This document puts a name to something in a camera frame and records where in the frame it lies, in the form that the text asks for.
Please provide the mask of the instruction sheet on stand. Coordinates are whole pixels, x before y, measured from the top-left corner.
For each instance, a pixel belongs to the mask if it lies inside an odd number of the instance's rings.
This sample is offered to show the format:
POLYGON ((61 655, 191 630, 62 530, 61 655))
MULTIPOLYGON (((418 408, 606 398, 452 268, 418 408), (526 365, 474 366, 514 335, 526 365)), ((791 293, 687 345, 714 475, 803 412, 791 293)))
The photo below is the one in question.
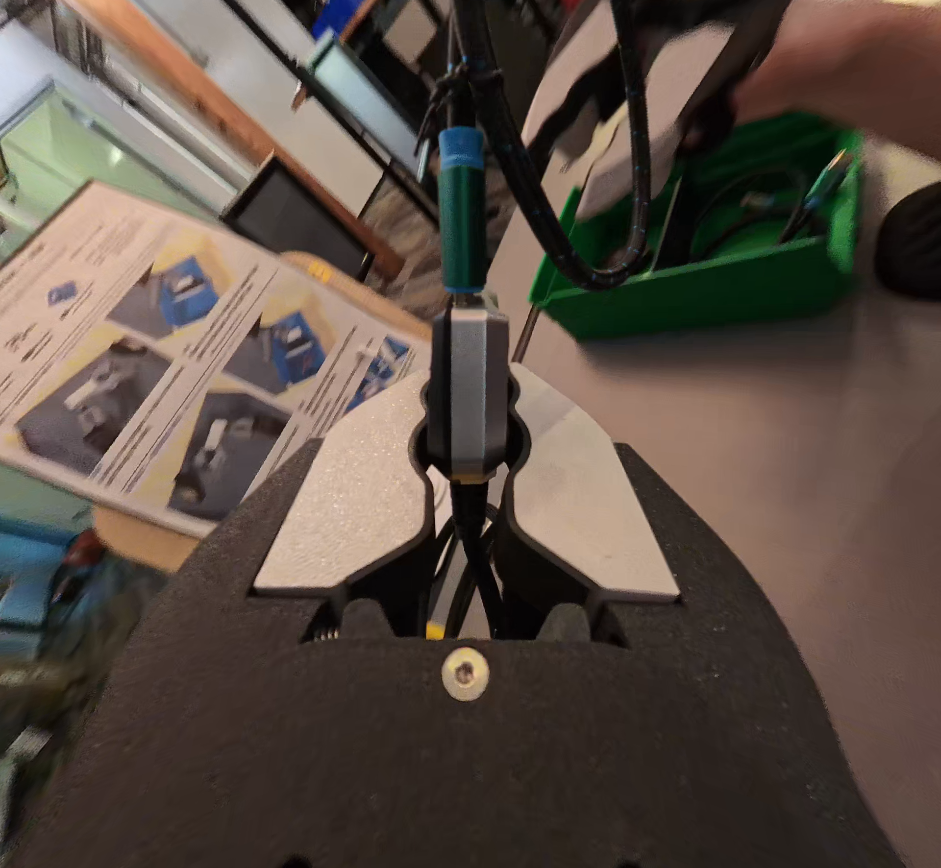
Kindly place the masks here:
MULTIPOLYGON (((431 327, 378 291, 310 254, 289 251, 279 256, 286 269, 304 275, 323 289, 398 333, 430 342, 431 327)), ((198 537, 178 533, 142 520, 132 513, 98 503, 91 507, 93 528, 101 543, 119 556, 165 574, 177 572, 199 543, 198 537)))

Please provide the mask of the person's right forearm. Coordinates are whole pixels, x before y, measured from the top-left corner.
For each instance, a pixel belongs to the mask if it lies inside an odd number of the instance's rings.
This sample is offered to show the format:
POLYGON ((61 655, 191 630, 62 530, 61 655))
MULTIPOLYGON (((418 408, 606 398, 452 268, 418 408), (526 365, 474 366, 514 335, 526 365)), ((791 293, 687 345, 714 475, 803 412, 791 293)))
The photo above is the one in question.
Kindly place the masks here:
POLYGON ((940 7, 794 0, 737 86, 739 124, 806 113, 940 161, 940 7))

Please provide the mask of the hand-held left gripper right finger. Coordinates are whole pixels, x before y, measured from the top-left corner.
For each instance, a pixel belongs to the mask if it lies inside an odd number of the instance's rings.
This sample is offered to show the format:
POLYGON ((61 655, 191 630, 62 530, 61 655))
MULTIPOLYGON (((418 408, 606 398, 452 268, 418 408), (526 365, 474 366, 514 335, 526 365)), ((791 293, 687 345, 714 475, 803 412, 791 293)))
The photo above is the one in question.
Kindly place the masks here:
POLYGON ((498 569, 530 603, 674 603, 676 580, 615 445, 594 418, 511 365, 498 569))

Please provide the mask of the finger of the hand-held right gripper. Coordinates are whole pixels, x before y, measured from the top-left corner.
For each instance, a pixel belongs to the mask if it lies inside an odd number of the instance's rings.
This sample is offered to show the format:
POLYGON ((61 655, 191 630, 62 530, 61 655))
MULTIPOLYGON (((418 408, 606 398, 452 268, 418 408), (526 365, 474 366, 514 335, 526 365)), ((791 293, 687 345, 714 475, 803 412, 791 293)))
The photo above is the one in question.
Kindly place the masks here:
MULTIPOLYGON (((734 24, 706 23, 665 39, 644 75, 650 150, 650 195, 665 188, 681 138, 681 117, 699 86, 726 50, 734 24)), ((633 190, 625 86, 613 21, 584 21, 566 29, 550 59, 522 128, 535 156, 547 147, 580 168, 584 165, 580 222, 600 216, 633 190)))

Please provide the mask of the green plastic bin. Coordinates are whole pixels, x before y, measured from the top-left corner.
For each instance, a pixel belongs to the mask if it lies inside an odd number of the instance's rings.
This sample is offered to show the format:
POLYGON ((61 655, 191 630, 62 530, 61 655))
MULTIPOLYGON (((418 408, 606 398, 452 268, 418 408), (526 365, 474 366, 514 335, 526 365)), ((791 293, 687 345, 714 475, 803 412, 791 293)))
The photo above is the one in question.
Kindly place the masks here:
POLYGON ((591 292, 564 278, 545 256, 529 291, 533 307, 579 341, 784 321, 833 308, 852 289, 861 216, 864 136, 806 114, 738 127, 705 155, 676 163, 651 204, 648 249, 617 289, 591 292), (793 204, 786 176, 735 180, 763 170, 797 169, 812 183, 841 150, 855 164, 819 220, 774 247, 784 220, 747 229, 711 261, 697 252, 742 216, 747 192, 793 204))

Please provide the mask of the silver port hub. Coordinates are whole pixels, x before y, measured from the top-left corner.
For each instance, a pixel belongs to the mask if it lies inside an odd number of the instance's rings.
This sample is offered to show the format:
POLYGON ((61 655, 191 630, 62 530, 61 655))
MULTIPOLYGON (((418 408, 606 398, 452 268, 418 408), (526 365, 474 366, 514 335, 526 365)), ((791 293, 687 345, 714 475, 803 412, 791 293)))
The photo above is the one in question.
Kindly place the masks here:
POLYGON ((426 449, 450 482, 478 485, 505 458, 509 321, 483 292, 455 295, 432 324, 426 449))

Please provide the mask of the printed instruction sheet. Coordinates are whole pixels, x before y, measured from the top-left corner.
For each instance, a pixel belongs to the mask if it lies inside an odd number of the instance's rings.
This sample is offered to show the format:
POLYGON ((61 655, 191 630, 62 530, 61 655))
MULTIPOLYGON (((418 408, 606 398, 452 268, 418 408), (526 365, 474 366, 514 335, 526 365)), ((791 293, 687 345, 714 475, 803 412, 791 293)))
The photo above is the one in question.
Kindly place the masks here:
POLYGON ((2 462, 202 538, 429 357, 336 269, 89 180, 2 265, 2 462))

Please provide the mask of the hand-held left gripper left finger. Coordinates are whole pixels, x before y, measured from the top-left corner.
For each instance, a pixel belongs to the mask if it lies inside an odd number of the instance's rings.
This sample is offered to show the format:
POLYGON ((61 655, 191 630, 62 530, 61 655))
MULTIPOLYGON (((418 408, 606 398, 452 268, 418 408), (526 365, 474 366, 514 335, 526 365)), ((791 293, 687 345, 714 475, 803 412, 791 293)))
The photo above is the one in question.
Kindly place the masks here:
POLYGON ((322 595, 351 588, 434 538, 434 488, 417 452, 427 381, 405 377, 326 434, 254 592, 322 595))

